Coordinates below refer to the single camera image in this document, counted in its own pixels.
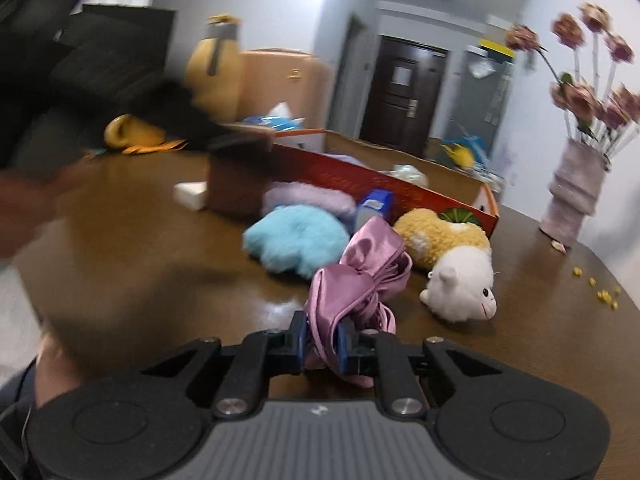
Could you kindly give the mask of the person's left hand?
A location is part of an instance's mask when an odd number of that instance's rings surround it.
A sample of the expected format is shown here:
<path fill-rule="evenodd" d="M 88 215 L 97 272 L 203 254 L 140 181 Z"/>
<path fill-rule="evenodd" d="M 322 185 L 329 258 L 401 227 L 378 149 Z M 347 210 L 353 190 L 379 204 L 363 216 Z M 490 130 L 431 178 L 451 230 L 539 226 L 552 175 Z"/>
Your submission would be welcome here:
<path fill-rule="evenodd" d="M 58 199 L 73 191 L 91 169 L 88 159 L 66 166 L 47 179 L 15 171 L 1 173 L 1 260 L 15 257 L 56 218 Z"/>

